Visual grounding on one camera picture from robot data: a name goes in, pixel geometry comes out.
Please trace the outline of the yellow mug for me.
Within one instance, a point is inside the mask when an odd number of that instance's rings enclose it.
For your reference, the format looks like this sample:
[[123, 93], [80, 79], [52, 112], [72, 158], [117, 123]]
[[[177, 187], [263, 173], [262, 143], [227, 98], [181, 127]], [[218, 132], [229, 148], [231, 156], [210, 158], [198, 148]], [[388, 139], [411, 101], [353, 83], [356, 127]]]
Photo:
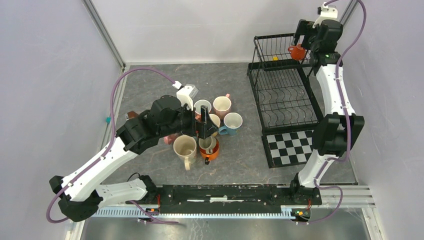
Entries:
[[[217, 126], [217, 129], [219, 129], [221, 126], [221, 119], [219, 118], [219, 116], [217, 116], [216, 114], [209, 114], [209, 117], [212, 120], [212, 122]], [[217, 130], [211, 136], [216, 137], [218, 133], [219, 132]]]

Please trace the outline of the beige grey mug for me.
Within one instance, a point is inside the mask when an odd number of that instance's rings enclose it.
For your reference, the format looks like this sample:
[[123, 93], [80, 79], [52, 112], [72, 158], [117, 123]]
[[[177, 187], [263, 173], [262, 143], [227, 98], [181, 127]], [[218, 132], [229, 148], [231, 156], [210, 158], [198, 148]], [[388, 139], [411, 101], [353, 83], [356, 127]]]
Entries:
[[217, 145], [217, 139], [214, 136], [207, 137], [206, 139], [199, 138], [198, 145], [202, 153], [211, 155], [214, 153], [214, 148]]

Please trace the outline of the teal blue mug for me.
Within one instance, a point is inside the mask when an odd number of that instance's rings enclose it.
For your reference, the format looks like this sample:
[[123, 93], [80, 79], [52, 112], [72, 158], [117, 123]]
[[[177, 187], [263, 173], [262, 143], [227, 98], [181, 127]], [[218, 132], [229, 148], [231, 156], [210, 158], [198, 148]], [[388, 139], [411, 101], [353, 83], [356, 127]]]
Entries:
[[218, 129], [218, 134], [235, 136], [242, 124], [242, 116], [236, 112], [230, 112], [224, 117], [223, 126]]

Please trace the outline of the small orange cup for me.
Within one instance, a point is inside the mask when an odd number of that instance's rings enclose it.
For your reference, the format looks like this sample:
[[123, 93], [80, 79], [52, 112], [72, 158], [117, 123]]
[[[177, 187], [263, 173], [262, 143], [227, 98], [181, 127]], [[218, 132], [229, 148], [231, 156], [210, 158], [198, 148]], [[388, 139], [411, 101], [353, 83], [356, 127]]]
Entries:
[[300, 43], [291, 45], [287, 48], [290, 57], [295, 61], [302, 61], [306, 57], [307, 50]]

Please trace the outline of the orange ribbed mug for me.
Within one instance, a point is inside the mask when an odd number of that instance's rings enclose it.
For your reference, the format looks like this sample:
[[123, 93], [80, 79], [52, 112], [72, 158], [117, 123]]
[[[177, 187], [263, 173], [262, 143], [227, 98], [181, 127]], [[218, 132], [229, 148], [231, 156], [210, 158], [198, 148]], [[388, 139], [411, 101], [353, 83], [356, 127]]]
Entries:
[[211, 161], [215, 160], [220, 152], [219, 141], [214, 136], [210, 136], [206, 139], [199, 138], [198, 147], [205, 165], [209, 165]]

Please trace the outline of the light pink hexagonal mug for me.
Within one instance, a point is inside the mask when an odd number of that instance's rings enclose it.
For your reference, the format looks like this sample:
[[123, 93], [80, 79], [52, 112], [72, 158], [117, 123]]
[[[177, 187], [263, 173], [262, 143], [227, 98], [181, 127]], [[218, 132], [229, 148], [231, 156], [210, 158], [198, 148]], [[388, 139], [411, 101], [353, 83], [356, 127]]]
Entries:
[[232, 107], [232, 101], [230, 100], [230, 94], [227, 93], [225, 96], [218, 96], [212, 103], [215, 114], [223, 120], [225, 116], [230, 112]]

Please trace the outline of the cream floral mug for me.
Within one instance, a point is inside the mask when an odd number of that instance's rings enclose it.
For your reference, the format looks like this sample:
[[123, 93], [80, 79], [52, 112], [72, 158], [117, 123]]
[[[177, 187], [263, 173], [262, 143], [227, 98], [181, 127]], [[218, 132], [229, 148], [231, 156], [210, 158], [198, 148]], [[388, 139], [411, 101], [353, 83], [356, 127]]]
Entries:
[[181, 135], [173, 142], [174, 153], [183, 161], [186, 171], [196, 162], [197, 142], [192, 136]]

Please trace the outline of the pink patterned mug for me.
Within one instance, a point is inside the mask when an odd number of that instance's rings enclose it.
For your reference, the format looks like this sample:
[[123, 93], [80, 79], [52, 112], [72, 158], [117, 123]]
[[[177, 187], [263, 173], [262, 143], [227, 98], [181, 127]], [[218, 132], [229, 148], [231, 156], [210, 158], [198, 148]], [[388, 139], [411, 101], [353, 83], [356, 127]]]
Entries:
[[167, 145], [173, 144], [173, 142], [179, 137], [180, 135], [178, 133], [170, 134], [168, 136], [165, 136], [163, 138], [163, 141]]

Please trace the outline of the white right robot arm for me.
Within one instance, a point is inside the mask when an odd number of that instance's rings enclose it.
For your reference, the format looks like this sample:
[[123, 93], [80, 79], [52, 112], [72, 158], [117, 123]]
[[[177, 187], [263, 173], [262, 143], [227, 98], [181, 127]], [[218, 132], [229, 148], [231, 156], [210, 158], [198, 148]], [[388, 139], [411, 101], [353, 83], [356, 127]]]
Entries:
[[312, 153], [304, 168], [290, 182], [289, 199], [295, 204], [319, 204], [320, 182], [333, 162], [345, 162], [359, 137], [365, 119], [355, 113], [343, 79], [342, 55], [336, 51], [343, 25], [334, 19], [298, 22], [296, 46], [309, 50], [313, 73], [320, 85], [325, 116], [312, 132]]

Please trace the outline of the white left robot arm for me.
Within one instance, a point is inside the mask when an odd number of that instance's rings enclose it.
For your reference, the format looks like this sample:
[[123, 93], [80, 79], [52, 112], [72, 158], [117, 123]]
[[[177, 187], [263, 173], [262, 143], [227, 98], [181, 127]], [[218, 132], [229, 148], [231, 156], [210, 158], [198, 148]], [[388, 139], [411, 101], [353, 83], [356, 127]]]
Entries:
[[80, 169], [67, 176], [52, 177], [49, 184], [55, 193], [53, 201], [74, 222], [86, 220], [109, 205], [130, 201], [153, 203], [159, 192], [148, 175], [110, 185], [102, 182], [120, 166], [156, 146], [163, 137], [181, 133], [190, 140], [206, 139], [218, 131], [207, 107], [201, 107], [199, 120], [195, 115], [188, 104], [181, 104], [175, 96], [163, 95], [152, 103], [151, 109], [127, 120], [109, 144]]

